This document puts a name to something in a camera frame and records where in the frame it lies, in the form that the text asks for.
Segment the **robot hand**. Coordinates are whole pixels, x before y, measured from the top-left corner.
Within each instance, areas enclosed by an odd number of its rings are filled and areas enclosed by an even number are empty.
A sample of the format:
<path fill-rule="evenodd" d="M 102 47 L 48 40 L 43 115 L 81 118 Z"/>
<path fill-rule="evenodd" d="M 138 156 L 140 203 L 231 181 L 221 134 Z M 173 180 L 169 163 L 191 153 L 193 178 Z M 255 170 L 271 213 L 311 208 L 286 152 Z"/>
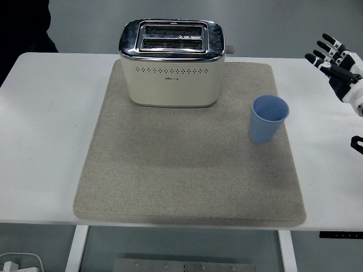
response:
<path fill-rule="evenodd" d="M 325 41 L 316 44 L 324 52 L 314 50 L 305 58 L 328 78 L 336 97 L 362 117 L 362 59 L 330 35 L 324 33 L 322 37 Z"/>

